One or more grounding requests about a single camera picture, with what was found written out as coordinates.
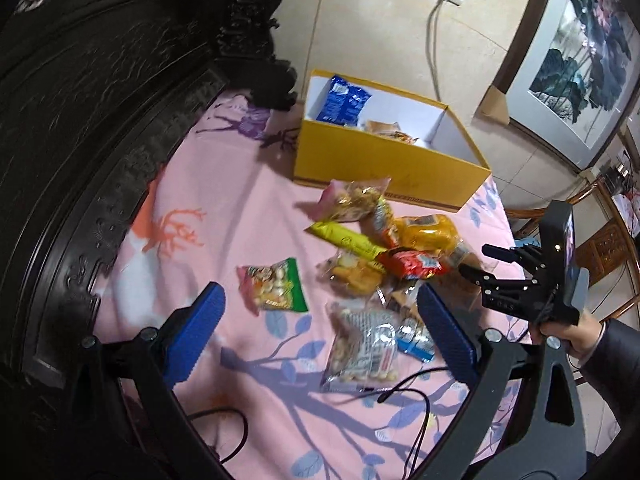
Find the person's right hand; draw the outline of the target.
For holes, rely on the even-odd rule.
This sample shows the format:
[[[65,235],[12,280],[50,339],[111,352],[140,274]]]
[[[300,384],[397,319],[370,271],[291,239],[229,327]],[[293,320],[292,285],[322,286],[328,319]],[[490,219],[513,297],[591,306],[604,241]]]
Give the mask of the person's right hand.
[[[582,311],[577,325],[545,322],[539,325],[530,323],[528,328],[534,344],[542,344],[544,338],[558,338],[568,344],[568,353],[580,362],[588,359],[604,331],[604,325],[588,311]]]

